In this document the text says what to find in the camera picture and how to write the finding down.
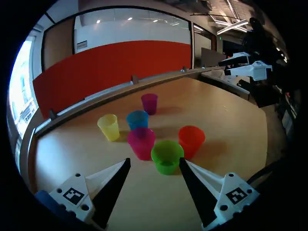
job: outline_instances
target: pink cup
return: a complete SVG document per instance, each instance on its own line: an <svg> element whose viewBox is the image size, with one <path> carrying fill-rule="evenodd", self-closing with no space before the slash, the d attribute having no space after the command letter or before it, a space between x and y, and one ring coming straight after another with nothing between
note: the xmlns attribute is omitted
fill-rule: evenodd
<svg viewBox="0 0 308 231"><path fill-rule="evenodd" d="M127 141L138 159L142 161L151 159L151 150L155 142L155 134L151 129L138 127L130 131Z"/></svg>
<svg viewBox="0 0 308 231"><path fill-rule="evenodd" d="M145 94L141 96L143 108L149 115L156 113L157 99L158 96L156 94Z"/></svg>

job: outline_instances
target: green cup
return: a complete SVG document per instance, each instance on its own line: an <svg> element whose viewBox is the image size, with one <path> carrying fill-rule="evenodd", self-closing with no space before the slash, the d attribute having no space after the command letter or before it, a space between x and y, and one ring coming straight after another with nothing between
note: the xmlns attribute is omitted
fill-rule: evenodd
<svg viewBox="0 0 308 231"><path fill-rule="evenodd" d="M184 157L184 150L177 142L161 141L152 148L151 157L161 174L171 175L179 165L180 157Z"/></svg>

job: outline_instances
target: table surface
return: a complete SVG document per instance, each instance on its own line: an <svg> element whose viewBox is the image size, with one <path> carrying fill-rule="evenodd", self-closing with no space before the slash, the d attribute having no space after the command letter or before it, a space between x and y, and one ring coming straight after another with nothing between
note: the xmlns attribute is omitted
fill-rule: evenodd
<svg viewBox="0 0 308 231"><path fill-rule="evenodd" d="M191 161L221 176L236 172L247 180L265 166L265 113L225 90L189 78L157 85L74 118L41 137L37 144L36 180L50 192L76 172L90 175L127 157L131 169L109 218L113 230L201 230L201 220L178 169L159 174L152 161L140 161L126 142L126 116L142 110L140 97L158 95L157 114L149 118L156 141L178 140L185 125L200 127L206 141ZM97 127L104 114L118 117L121 137L109 142Z"/></svg>

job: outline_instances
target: orange cup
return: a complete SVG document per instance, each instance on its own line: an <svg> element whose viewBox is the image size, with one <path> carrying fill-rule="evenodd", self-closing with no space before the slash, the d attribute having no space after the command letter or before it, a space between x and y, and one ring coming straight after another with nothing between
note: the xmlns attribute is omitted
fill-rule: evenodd
<svg viewBox="0 0 308 231"><path fill-rule="evenodd" d="M179 144L184 149L184 158L191 159L205 141L204 132L195 126L185 126L179 131Z"/></svg>

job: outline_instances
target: plastic cup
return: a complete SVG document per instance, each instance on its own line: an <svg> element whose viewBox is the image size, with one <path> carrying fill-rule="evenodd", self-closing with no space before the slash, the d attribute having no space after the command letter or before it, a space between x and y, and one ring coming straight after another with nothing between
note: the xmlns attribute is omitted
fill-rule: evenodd
<svg viewBox="0 0 308 231"><path fill-rule="evenodd" d="M97 126L101 129L109 141L115 141L120 137L119 125L116 115L104 115L97 121Z"/></svg>
<svg viewBox="0 0 308 231"><path fill-rule="evenodd" d="M184 149L184 158L190 159L205 141L204 132L195 126L185 126L179 131L179 144Z"/></svg>
<svg viewBox="0 0 308 231"><path fill-rule="evenodd" d="M148 120L149 115L145 111L134 111L126 117L126 121L131 130L138 127L147 127Z"/></svg>
<svg viewBox="0 0 308 231"><path fill-rule="evenodd" d="M163 175L171 175L177 168L180 158L184 157L183 148L174 141L161 141L151 151L157 170Z"/></svg>
<svg viewBox="0 0 308 231"><path fill-rule="evenodd" d="M143 108L149 115L154 115L156 113L157 99L158 96L156 94L145 94L141 96Z"/></svg>
<svg viewBox="0 0 308 231"><path fill-rule="evenodd" d="M138 159L142 161L151 159L151 150L155 142L155 134L151 129L138 127L130 131L127 141Z"/></svg>

